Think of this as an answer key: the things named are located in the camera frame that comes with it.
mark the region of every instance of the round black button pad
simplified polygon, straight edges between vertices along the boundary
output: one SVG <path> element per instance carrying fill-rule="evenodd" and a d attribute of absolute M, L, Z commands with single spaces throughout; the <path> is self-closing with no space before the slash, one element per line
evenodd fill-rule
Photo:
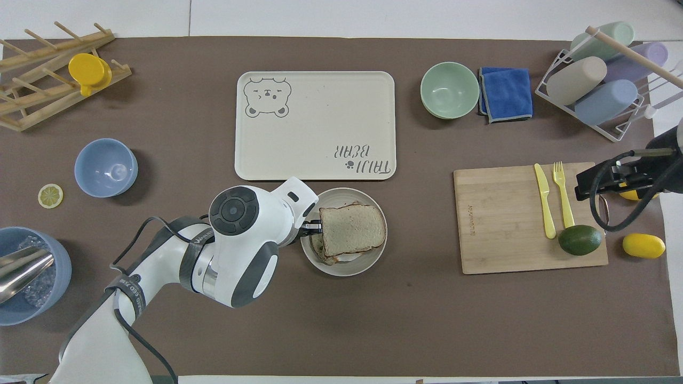
<path fill-rule="evenodd" d="M 246 187 L 233 187 L 218 195 L 209 210 L 213 228 L 226 236 L 246 232 L 256 222 L 259 204 L 256 193 Z"/>

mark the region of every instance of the yellow mug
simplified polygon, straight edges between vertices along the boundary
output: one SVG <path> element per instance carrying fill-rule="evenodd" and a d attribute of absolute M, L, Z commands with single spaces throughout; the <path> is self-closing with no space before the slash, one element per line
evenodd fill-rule
<path fill-rule="evenodd" d="M 111 68 L 107 62 L 89 53 L 79 53 L 71 58 L 69 74 L 81 86 L 81 95 L 85 97 L 111 82 Z"/>

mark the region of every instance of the brown tablecloth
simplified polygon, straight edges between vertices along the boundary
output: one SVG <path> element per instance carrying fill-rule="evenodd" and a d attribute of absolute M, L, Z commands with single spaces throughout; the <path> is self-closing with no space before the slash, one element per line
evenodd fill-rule
<path fill-rule="evenodd" d="M 100 55 L 130 64 L 133 76 L 24 133 L 0 131 L 0 226 L 51 234 L 73 261 L 71 285 L 55 307 L 0 328 L 0 374 L 54 371 L 67 332 L 114 277 L 108 264 L 146 217 L 202 215 L 219 191 L 244 183 L 233 168 L 236 82 L 242 73 L 384 70 L 395 80 L 395 175 L 382 182 L 309 183 L 318 193 L 360 189 L 382 206 L 389 225 L 382 258 L 361 275 L 334 278 L 315 269 L 299 245 L 286 247 L 266 293 L 239 310 L 180 286 L 164 288 L 135 328 L 176 372 L 678 375 L 666 257 L 626 256 L 623 234 L 608 234 L 607 266 L 462 274 L 453 170 L 559 159 L 598 163 L 644 148 L 652 124 L 641 120 L 622 142 L 611 143 L 536 96 L 527 122 L 487 125 L 474 111 L 438 120 L 420 102 L 422 74 L 441 61 L 458 61 L 472 71 L 529 68 L 535 87 L 567 45 L 242 37 L 128 38 L 106 45 Z M 84 194 L 73 176 L 81 148 L 100 137 L 122 140 L 140 166 L 133 187 L 110 199 Z M 303 163 L 315 161 L 301 156 Z M 49 182 L 65 194 L 54 210 L 36 202 L 39 188 Z M 254 185 L 270 190 L 278 183 Z M 632 204 L 611 199 L 611 208 L 619 220 Z M 143 235 L 133 254 L 154 232 Z M 650 204 L 625 232 L 663 237 L 659 203 Z M 150 372 L 165 373 L 138 350 Z"/>

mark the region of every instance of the bowl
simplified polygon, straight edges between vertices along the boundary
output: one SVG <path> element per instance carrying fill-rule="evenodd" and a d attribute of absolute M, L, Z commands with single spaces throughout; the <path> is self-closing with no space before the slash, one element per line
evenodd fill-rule
<path fill-rule="evenodd" d="M 135 155 L 116 139 L 97 139 L 76 157 L 76 182 L 92 197 L 112 197 L 130 188 L 137 177 Z"/>
<path fill-rule="evenodd" d="M 306 216 L 306 220 L 314 220 L 320 218 L 320 208 L 340 208 L 349 204 L 358 203 L 362 205 L 372 205 L 382 214 L 385 228 L 387 228 L 387 237 L 389 236 L 389 229 L 387 227 L 387 218 L 382 211 L 382 208 L 375 202 L 372 197 L 365 193 L 351 188 L 334 188 L 329 189 L 318 196 L 318 203 L 311 209 L 311 212 Z M 387 239 L 377 248 L 361 253 L 352 253 L 339 255 L 339 262 L 332 265 L 323 263 L 318 257 L 316 250 L 311 243 L 311 236 L 301 238 L 301 247 L 306 254 L 308 260 L 317 269 L 332 276 L 353 276 L 365 272 L 379 260 L 384 251 Z"/>
<path fill-rule="evenodd" d="M 64 249 L 64 247 L 54 238 L 42 232 L 24 227 L 1 228 L 0 257 L 9 255 L 12 252 L 18 251 L 20 248 L 23 248 L 21 244 L 26 242 L 28 236 L 44 241 L 54 256 L 54 264 L 43 273 L 54 268 L 55 283 L 52 286 L 52 291 L 47 297 L 47 300 L 40 307 L 30 304 L 26 300 L 23 290 L 17 292 L 11 299 L 0 304 L 0 326 L 23 323 L 26 320 L 47 311 L 48 308 L 52 307 L 59 298 L 61 298 L 71 281 L 71 259 L 69 259 L 66 249 Z"/>
<path fill-rule="evenodd" d="M 474 109 L 479 82 L 466 66 L 450 61 L 431 67 L 420 83 L 422 104 L 440 119 L 455 119 Z"/>

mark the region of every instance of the fork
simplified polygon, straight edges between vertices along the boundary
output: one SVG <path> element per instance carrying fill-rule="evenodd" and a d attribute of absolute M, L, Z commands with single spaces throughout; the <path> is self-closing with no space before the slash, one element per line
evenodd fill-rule
<path fill-rule="evenodd" d="M 572 215 L 572 207 L 569 205 L 567 187 L 565 187 L 564 167 L 561 161 L 555 161 L 553 164 L 553 181 L 559 187 L 559 194 L 562 199 L 562 221 L 564 222 L 564 228 L 569 228 L 574 225 L 574 216 Z"/>

